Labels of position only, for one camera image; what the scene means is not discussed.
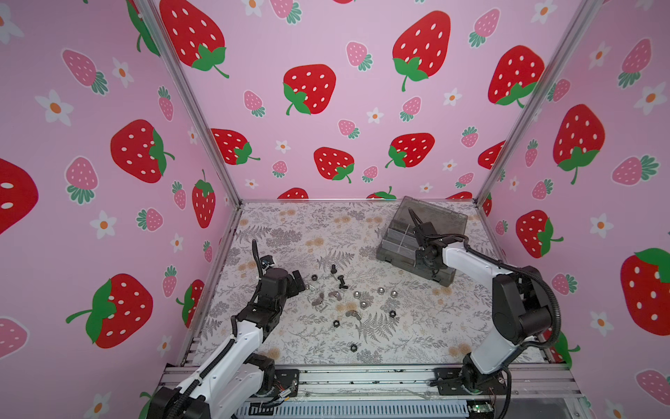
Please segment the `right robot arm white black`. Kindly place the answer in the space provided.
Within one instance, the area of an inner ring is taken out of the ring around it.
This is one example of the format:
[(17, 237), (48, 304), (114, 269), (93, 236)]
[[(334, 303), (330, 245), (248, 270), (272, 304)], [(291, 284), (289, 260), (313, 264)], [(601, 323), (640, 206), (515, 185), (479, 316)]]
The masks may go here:
[(463, 359), (460, 383), (469, 393), (484, 391), (489, 382), (530, 348), (558, 343), (562, 318), (558, 299), (532, 266), (514, 267), (469, 245), (461, 234), (439, 234), (432, 223), (413, 219), (418, 243), (415, 262), (431, 272), (453, 268), (490, 288), (494, 328), (484, 342)]

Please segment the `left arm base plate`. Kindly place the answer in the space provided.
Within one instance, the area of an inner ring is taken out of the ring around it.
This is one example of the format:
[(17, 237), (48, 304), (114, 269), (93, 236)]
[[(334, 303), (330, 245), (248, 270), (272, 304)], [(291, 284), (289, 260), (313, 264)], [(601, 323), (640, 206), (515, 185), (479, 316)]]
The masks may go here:
[(263, 379), (263, 386), (252, 398), (274, 398), (281, 392), (289, 390), (289, 397), (298, 394), (300, 370), (296, 368), (279, 368), (272, 379)]

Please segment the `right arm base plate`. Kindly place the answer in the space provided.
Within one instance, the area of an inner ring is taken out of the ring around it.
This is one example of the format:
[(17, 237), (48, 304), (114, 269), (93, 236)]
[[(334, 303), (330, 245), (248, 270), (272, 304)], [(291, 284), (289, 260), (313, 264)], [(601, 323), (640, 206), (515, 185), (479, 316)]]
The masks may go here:
[(509, 393), (508, 381), (502, 371), (485, 375), (476, 368), (436, 368), (429, 387), (436, 387), (441, 396), (503, 396)]

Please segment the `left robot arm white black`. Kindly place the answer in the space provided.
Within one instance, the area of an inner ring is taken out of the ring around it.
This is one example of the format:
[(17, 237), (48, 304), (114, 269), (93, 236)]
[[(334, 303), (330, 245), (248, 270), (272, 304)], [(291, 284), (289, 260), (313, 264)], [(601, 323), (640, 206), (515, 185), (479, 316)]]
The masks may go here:
[(232, 418), (251, 396), (276, 389), (275, 361), (258, 349), (278, 325), (289, 298), (305, 291), (298, 271), (261, 271), (250, 302), (231, 317), (230, 338), (175, 388), (157, 389), (147, 418)]

